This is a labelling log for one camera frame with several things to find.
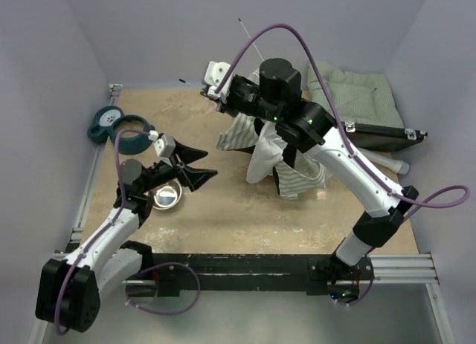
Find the green striped pet tent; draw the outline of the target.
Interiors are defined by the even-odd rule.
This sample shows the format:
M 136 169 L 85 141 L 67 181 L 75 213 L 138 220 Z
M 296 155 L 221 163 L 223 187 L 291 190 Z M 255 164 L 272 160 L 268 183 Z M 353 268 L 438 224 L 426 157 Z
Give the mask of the green striped pet tent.
M 282 198 L 296 200 L 302 193 L 325 187 L 325 167 L 285 142 L 272 122 L 238 114 L 219 135 L 216 147 L 251 154 L 246 182 L 256 184 L 272 177 Z

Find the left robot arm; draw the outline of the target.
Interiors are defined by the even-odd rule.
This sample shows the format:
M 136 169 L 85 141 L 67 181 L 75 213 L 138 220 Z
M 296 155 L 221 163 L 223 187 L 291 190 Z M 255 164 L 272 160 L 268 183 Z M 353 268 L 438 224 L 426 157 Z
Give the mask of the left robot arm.
M 151 252 L 141 245 L 125 247 L 152 211 L 152 191 L 173 180 L 195 191 L 217 174 L 191 167 L 208 156 L 204 150 L 165 134 L 153 146 L 159 160 L 151 166 L 136 159 L 116 163 L 117 197 L 105 221 L 64 259 L 49 259 L 42 268 L 35 316 L 54 324 L 59 335 L 87 331 L 110 290 L 129 276 L 145 279 L 152 274 Z

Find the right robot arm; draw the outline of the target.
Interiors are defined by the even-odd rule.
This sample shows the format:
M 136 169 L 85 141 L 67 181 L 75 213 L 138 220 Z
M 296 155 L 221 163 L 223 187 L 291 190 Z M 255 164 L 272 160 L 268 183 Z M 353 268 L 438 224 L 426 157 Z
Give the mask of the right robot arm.
M 349 279 L 359 260 L 399 229 L 418 191 L 387 178 L 349 141 L 335 117 L 305 100 L 300 72 L 287 60 L 267 59 L 250 77 L 232 74 L 224 62 L 215 70 L 207 95 L 233 118 L 217 147 L 251 150 L 248 183 L 274 176 L 280 195 L 296 197 L 317 187 L 329 170 L 363 205 L 362 216 L 332 255 L 333 274 Z

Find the steel pet bowl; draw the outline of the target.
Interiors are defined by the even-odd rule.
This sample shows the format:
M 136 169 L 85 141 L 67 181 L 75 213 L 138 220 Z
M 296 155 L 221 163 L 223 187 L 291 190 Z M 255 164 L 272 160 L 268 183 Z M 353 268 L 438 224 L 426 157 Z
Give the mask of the steel pet bowl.
M 152 196 L 153 209 L 170 210 L 180 202 L 182 186 L 178 180 L 174 179 L 151 189 L 149 193 Z

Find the teal pet feeder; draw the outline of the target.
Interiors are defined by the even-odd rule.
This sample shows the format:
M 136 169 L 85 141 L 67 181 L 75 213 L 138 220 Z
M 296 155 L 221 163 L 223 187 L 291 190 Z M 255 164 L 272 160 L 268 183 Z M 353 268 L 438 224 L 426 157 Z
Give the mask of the teal pet feeder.
M 112 143 L 115 143 L 120 126 L 134 122 L 142 125 L 143 132 L 155 130 L 155 127 L 141 116 L 124 114 L 122 109 L 117 106 L 106 106 L 94 115 L 87 135 L 95 144 L 105 143 L 108 138 Z M 131 137 L 126 137 L 123 134 L 120 136 L 118 152 L 122 155 L 138 155 L 148 149 L 151 144 L 152 141 L 144 134 L 139 133 Z

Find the green checked cushion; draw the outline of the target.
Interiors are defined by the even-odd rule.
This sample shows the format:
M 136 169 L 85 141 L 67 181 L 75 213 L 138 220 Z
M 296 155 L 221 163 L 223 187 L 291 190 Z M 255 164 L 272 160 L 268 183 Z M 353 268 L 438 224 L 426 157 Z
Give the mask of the green checked cushion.
M 390 83 L 384 74 L 342 71 L 326 62 L 316 65 L 344 122 L 402 129 Z

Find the black carrying case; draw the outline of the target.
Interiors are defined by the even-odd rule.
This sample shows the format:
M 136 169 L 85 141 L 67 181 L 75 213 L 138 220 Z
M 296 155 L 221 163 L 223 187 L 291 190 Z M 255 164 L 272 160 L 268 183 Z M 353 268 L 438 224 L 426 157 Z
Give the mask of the black carrying case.
M 423 142 L 428 133 L 416 129 L 373 126 L 343 122 L 350 141 L 357 147 L 375 152 L 398 152 Z

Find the white plastic tube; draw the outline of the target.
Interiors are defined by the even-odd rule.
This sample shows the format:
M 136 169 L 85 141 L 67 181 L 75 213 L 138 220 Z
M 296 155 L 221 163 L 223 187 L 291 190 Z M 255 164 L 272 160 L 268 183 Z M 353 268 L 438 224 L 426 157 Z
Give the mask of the white plastic tube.
M 402 160 L 389 158 L 376 152 L 366 151 L 366 157 L 372 162 L 377 163 L 378 165 L 383 166 L 385 168 L 388 168 L 399 175 L 406 175 L 410 170 L 410 166 L 408 163 Z

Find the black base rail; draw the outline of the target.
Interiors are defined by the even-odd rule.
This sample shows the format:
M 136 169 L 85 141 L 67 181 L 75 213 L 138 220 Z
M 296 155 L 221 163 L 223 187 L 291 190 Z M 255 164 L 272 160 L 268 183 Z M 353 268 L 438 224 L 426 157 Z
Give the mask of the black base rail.
M 352 267 L 326 254 L 152 253 L 134 275 L 157 285 L 159 296 L 182 291 L 273 291 L 327 295 L 374 279 L 373 265 L 363 257 Z

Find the aluminium frame rail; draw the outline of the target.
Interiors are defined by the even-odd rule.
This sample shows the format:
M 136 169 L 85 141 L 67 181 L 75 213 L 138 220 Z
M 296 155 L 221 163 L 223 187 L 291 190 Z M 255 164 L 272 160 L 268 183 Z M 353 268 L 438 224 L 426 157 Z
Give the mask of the aluminium frame rail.
M 379 284 L 438 284 L 430 254 L 371 255 L 375 281 Z

